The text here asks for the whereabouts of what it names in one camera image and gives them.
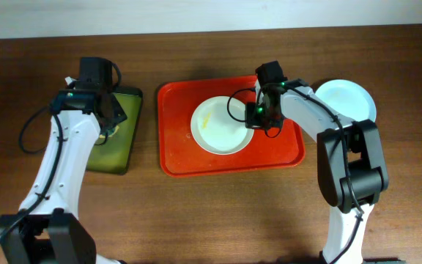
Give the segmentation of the yellow green sponge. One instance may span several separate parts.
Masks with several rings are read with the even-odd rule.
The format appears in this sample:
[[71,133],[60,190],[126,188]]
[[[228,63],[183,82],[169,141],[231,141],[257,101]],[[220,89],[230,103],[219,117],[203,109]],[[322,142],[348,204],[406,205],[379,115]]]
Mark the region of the yellow green sponge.
[[110,128],[105,132],[102,132],[99,136],[100,139],[104,139],[106,136],[107,137],[112,137],[115,133],[117,133],[117,131],[119,130],[119,125],[116,125],[114,128]]

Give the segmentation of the white plate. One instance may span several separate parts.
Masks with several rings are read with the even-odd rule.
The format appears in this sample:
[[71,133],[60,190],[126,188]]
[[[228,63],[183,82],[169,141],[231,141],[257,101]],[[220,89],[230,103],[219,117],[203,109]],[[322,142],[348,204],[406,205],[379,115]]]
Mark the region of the white plate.
[[245,104],[238,99],[217,96],[203,101],[193,112],[190,130],[194,141],[204,150],[216,155],[237,153],[251,142],[253,130],[243,120]]

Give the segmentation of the red plastic tray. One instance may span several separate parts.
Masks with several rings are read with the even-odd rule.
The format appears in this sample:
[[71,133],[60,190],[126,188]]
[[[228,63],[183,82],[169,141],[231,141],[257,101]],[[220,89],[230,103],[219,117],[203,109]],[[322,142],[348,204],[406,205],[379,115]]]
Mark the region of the red plastic tray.
[[158,90],[158,135],[160,165],[172,177],[192,177],[297,166],[306,150],[301,128],[285,120],[282,131],[271,139],[263,131],[254,132],[243,150],[216,155],[193,139],[190,121],[200,103],[215,96],[251,88],[256,76],[178,81]]

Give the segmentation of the light blue top plate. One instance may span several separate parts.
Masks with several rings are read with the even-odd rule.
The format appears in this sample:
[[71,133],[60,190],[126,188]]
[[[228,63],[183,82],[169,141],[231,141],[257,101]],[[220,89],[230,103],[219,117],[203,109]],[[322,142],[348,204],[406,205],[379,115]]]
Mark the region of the light blue top plate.
[[377,108],[372,96],[353,81],[336,79],[322,84],[315,95],[338,113],[355,121],[377,118]]

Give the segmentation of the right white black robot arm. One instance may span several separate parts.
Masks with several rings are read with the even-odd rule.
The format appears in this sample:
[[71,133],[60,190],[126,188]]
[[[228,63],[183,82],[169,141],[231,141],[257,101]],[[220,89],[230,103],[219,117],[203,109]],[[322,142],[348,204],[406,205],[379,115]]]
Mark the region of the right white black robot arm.
[[245,106],[246,127],[268,131],[291,120],[316,142],[319,190],[330,206],[320,262],[364,263],[366,222],[389,186],[377,125],[336,111],[304,80],[288,79],[277,61],[255,74],[256,100]]

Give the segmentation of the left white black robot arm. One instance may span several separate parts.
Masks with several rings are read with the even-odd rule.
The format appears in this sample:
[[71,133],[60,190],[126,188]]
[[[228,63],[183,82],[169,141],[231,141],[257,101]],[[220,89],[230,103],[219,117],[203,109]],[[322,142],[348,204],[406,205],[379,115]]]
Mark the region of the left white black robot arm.
[[0,249],[8,263],[110,263],[78,219],[90,153],[127,116],[115,98],[119,68],[83,57],[78,77],[48,105],[51,133],[36,179],[15,214],[0,216]]

